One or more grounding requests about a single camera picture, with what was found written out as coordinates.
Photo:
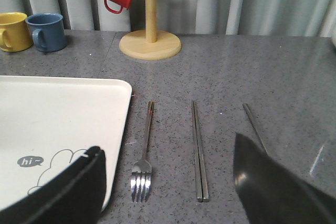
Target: black plastic object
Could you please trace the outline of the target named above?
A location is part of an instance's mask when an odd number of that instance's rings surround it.
[[[336,223],[336,200],[280,166],[236,134],[236,191],[251,224]]]
[[[105,163],[104,151],[91,147],[45,186],[0,211],[0,223],[97,223],[106,193]]]

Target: stainless steel fork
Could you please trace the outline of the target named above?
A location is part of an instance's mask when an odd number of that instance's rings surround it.
[[[132,201],[137,202],[147,201],[149,196],[149,189],[151,186],[151,176],[152,176],[152,166],[146,160],[147,146],[152,122],[154,110],[154,102],[148,102],[146,125],[145,125],[145,137],[144,145],[142,151],[142,158],[135,162],[132,167],[131,175],[131,190],[132,190]]]

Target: white tray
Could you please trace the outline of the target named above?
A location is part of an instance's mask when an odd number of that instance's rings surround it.
[[[0,210],[43,186],[94,145],[106,154],[104,208],[131,93],[121,80],[0,76]]]

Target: fork handle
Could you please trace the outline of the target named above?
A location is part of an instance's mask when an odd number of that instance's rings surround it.
[[[153,111],[154,111],[154,102],[149,101],[148,108],[147,108],[147,116],[146,116],[145,138],[144,138],[145,142],[144,142],[143,150],[142,150],[142,159],[146,159],[146,155],[147,155],[147,146],[148,146],[149,134],[151,130]]]

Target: gray countertop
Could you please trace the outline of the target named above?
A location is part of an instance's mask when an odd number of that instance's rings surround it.
[[[181,35],[182,51],[159,61],[119,50],[125,33],[67,30],[68,46],[0,52],[0,74],[111,78],[133,93],[111,200],[99,223],[248,223],[233,182],[235,133],[256,140],[243,110],[263,126],[273,159],[336,196],[336,50],[330,38]],[[195,198],[191,100],[196,100],[210,202]],[[147,203],[132,203],[144,119],[155,101]]]

